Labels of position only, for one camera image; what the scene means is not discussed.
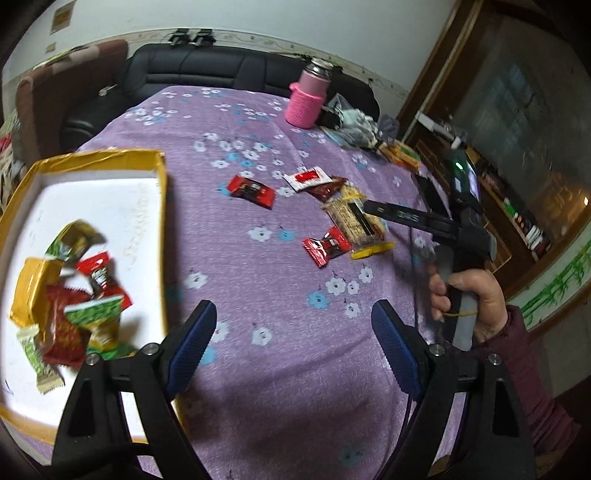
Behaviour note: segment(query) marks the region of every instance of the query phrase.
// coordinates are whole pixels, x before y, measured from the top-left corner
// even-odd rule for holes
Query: table
[[[434,339],[426,320],[431,238],[389,224],[391,252],[362,261],[343,255],[317,268],[301,241],[321,238],[331,221],[282,173],[320,166],[370,199],[424,207],[403,168],[286,123],[288,101],[170,87],[81,150],[165,152],[168,320],[181,322],[201,299],[218,310],[184,396],[190,441],[211,476],[371,479],[397,441],[407,403],[372,332],[371,307],[388,299]],[[275,188],[272,210],[230,197],[236,174]],[[440,454],[452,447],[460,413],[458,405]]]

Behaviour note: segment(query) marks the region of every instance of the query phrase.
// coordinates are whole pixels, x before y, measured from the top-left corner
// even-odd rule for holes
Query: gold candy wrapper
[[[45,340],[50,302],[46,286],[58,282],[64,262],[29,257],[18,275],[10,319],[20,328],[37,323],[41,340]]]
[[[83,220],[68,223],[51,243],[45,255],[64,262],[78,262],[98,232]]]

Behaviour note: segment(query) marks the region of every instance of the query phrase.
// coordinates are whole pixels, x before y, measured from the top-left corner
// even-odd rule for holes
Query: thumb
[[[496,297],[499,293],[502,295],[495,277],[486,270],[472,269],[453,273],[449,276],[448,283],[458,290],[473,291],[483,300]]]

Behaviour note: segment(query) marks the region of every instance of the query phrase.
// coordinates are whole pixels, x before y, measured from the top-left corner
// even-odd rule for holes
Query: blue gripper pad
[[[160,374],[169,400],[189,387],[216,324],[216,306],[208,300],[202,300],[189,319],[163,340]]]
[[[415,328],[402,322],[387,300],[374,303],[371,325],[400,390],[420,400],[429,375],[425,340]]]

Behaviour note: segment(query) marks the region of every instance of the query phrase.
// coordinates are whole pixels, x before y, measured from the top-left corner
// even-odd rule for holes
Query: snack package
[[[322,203],[326,202],[330,197],[337,193],[347,181],[344,177],[331,177],[330,183],[318,185],[306,190],[310,195],[319,199]]]
[[[228,190],[233,197],[243,198],[269,210],[272,209],[275,201],[275,190],[258,181],[245,179],[240,175],[236,175],[232,179],[228,184]]]
[[[363,211],[365,195],[348,185],[343,186],[340,193],[340,198],[323,205],[322,209],[351,244],[351,259],[359,260],[393,249],[393,242],[384,241],[386,227],[381,219]]]
[[[29,363],[37,374],[37,390],[42,395],[57,387],[64,386],[64,379],[59,372],[43,361],[41,352],[37,347],[35,337],[39,334],[39,325],[34,323],[21,328],[17,332],[17,340],[21,344]]]
[[[329,229],[328,233],[322,237],[322,240],[306,238],[302,242],[302,245],[308,250],[312,260],[320,268],[328,265],[330,259],[336,258],[351,250],[351,244],[335,226]]]
[[[283,178],[285,178],[291,188],[297,192],[332,182],[332,179],[324,173],[324,170],[320,167],[314,167],[309,170],[294,173],[293,175],[283,175]]]
[[[72,325],[91,332],[89,347],[101,352],[114,350],[119,345],[119,321],[123,295],[102,297],[64,307],[64,315]]]
[[[122,310],[133,305],[127,292],[109,274],[108,263],[111,260],[107,252],[101,252],[94,257],[78,262],[76,269],[90,280],[90,285],[96,298],[123,295]]]
[[[46,292],[51,308],[43,360],[50,365],[79,367],[86,356],[86,342],[80,329],[72,325],[64,316],[64,308],[66,305],[90,300],[90,294],[83,290],[59,285],[48,285]]]
[[[61,260],[29,257],[18,274],[10,319],[21,328],[38,323],[41,340],[45,340],[50,307],[45,288],[59,281],[63,265]]]
[[[78,262],[98,232],[83,220],[68,223],[51,243],[45,255],[64,262]]]

